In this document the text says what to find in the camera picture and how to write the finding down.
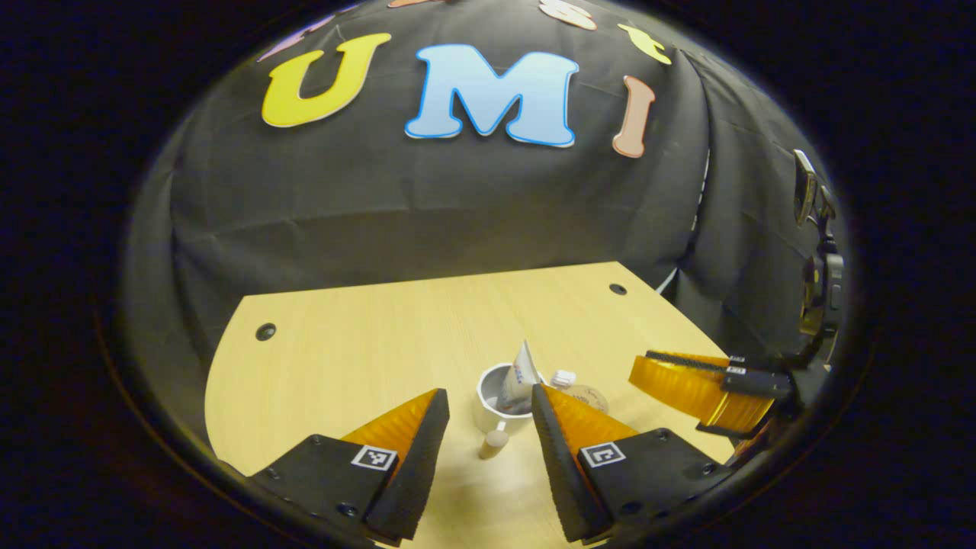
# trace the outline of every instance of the light wood tabletop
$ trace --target light wood tabletop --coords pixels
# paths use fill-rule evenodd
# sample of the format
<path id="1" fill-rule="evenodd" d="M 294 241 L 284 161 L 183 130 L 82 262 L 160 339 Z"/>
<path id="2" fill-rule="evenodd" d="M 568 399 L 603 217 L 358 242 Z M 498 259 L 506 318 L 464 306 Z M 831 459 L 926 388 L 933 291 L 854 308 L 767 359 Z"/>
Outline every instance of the light wood tabletop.
<path id="1" fill-rule="evenodd" d="M 259 341 L 267 322 L 276 332 Z M 311 434 L 341 438 L 444 388 L 451 419 L 427 509 L 402 546 L 566 547 L 533 426 L 497 457 L 477 456 L 475 384 L 523 340 L 544 375 L 575 371 L 638 432 L 667 427 L 719 463 L 732 455 L 728 439 L 628 383 L 648 349 L 725 354 L 615 262 L 247 296 L 210 369 L 207 433 L 221 460 L 251 476 Z"/>

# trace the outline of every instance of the toothpaste tube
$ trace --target toothpaste tube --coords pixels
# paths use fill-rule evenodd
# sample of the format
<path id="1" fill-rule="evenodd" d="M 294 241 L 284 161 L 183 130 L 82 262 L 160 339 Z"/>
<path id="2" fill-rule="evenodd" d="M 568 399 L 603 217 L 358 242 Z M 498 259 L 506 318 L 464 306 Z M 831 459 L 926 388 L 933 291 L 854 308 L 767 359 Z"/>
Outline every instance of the toothpaste tube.
<path id="1" fill-rule="evenodd" d="M 512 362 L 502 381 L 498 395 L 499 411 L 509 415 L 522 415 L 532 411 L 532 386 L 542 383 L 543 376 L 536 369 L 529 352 L 529 344 L 522 342 L 522 348 Z"/>

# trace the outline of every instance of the light blue letter m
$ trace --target light blue letter m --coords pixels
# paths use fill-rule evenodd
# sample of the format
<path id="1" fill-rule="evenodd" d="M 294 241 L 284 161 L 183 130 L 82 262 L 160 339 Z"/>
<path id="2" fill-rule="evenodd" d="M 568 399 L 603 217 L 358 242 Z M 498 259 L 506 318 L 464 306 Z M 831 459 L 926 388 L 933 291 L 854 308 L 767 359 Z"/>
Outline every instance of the light blue letter m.
<path id="1" fill-rule="evenodd" d="M 525 143 L 570 147 L 576 140 L 566 126 L 569 77 L 580 66 L 555 54 L 532 52 L 499 76 L 481 54 L 467 44 L 429 46 L 417 52 L 427 62 L 421 111 L 407 122 L 416 139 L 451 138 L 461 133 L 461 119 L 451 107 L 454 94 L 468 112 L 474 129 L 491 135 L 515 103 L 518 116 L 506 127 L 512 139 Z"/>

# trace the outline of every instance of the black fabric backdrop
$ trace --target black fabric backdrop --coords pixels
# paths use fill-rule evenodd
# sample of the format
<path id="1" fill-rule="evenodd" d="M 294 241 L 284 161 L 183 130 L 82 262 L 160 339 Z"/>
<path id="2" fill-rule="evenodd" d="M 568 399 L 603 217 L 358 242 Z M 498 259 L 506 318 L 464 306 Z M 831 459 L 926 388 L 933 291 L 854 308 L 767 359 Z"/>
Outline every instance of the black fabric backdrop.
<path id="1" fill-rule="evenodd" d="M 126 248 L 133 356 L 178 422 L 206 440 L 210 359 L 250 294 L 616 260 L 652 286 L 680 267 L 675 303 L 726 352 L 794 347 L 816 231 L 793 222 L 790 150 L 822 173 L 823 162 L 716 54 L 663 22 L 579 4 L 597 31 L 548 17 L 537 0 L 366 2 L 260 63 L 273 43 L 256 49 L 212 86 L 146 176 Z M 672 64 L 639 51 L 617 23 L 664 41 Z M 326 52 L 302 86 L 317 95 L 335 79 L 336 46 L 375 32 L 392 40 L 348 106 L 293 128 L 264 123 L 275 66 Z M 415 54 L 444 43 L 473 45 L 500 74 L 533 51 L 576 61 L 576 143 L 516 142 L 504 125 L 517 108 L 479 136 L 457 99 L 461 135 L 409 138 L 427 71 Z M 625 74 L 656 95 L 637 159 L 611 148 Z"/>

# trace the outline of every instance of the letter cutout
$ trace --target letter cutout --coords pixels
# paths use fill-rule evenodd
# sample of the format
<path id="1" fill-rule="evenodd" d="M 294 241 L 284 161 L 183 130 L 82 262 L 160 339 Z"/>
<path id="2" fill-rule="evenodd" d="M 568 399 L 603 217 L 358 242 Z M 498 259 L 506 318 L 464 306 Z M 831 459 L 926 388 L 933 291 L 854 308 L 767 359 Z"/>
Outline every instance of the letter cutout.
<path id="1" fill-rule="evenodd" d="M 336 80 L 332 87 L 313 98 L 300 97 L 299 90 L 308 66 L 322 57 L 322 50 L 308 52 L 276 66 L 270 73 L 271 83 L 264 94 L 262 118 L 271 126 L 288 128 L 321 120 L 342 109 L 359 95 L 373 53 L 389 39 L 390 35 L 382 32 L 340 44 L 336 51 L 343 52 L 343 60 L 339 64 Z"/>
<path id="2" fill-rule="evenodd" d="M 623 156 L 640 158 L 644 154 L 644 127 L 647 111 L 654 103 L 654 91 L 633 76 L 625 76 L 624 85 L 628 90 L 627 111 L 620 133 L 613 138 L 613 150 Z"/>
<path id="3" fill-rule="evenodd" d="M 474 129 L 491 135 L 515 101 L 518 116 L 506 127 L 512 139 L 524 143 L 571 147 L 576 141 L 566 125 L 569 78 L 580 66 L 555 54 L 531 52 L 504 76 L 467 44 L 428 46 L 417 52 L 427 62 L 427 80 L 420 113 L 407 122 L 415 139 L 452 138 L 464 127 L 454 116 L 454 95 L 468 113 Z"/>
<path id="4" fill-rule="evenodd" d="M 404 6 L 413 6 L 414 4 L 423 4 L 424 2 L 436 2 L 437 0 L 393 0 L 389 4 L 386 4 L 388 8 L 402 8 Z"/>
<path id="5" fill-rule="evenodd" d="M 664 55 L 663 53 L 665 51 L 665 47 L 661 45 L 660 42 L 657 42 L 648 36 L 646 32 L 640 30 L 639 28 L 626 26 L 625 24 L 618 24 L 617 26 L 625 30 L 627 34 L 630 35 L 630 42 L 633 42 L 633 45 L 636 46 L 638 50 L 660 61 L 661 63 L 671 64 L 671 60 L 668 59 L 668 56 Z"/>
<path id="6" fill-rule="evenodd" d="M 295 44 L 298 44 L 299 42 L 301 42 L 302 40 L 305 39 L 305 36 L 307 34 L 309 34 L 310 32 L 314 32 L 314 31 L 318 30 L 324 24 L 328 23 L 329 21 L 331 21 L 331 20 L 333 20 L 335 18 L 336 18 L 336 16 L 335 16 L 335 14 L 333 14 L 333 15 L 325 18 L 324 20 L 320 20 L 320 21 L 317 21 L 317 22 L 314 22 L 314 23 L 310 24 L 309 26 L 307 26 L 307 27 L 303 28 L 302 30 L 296 32 L 295 34 L 292 34 L 288 38 L 285 38 L 281 42 L 278 42 L 273 48 L 271 48 L 270 50 L 268 50 L 266 54 L 264 54 L 264 55 L 262 55 L 262 56 L 260 56 L 258 58 L 258 63 L 264 61 L 265 59 L 273 56 L 274 54 L 276 54 L 276 53 L 278 53 L 278 52 L 280 52 L 282 50 L 287 50 L 288 48 L 291 48 Z"/>
<path id="7" fill-rule="evenodd" d="M 596 30 L 592 16 L 583 8 L 567 4 L 562 0 L 540 0 L 539 9 L 547 16 L 586 30 Z"/>

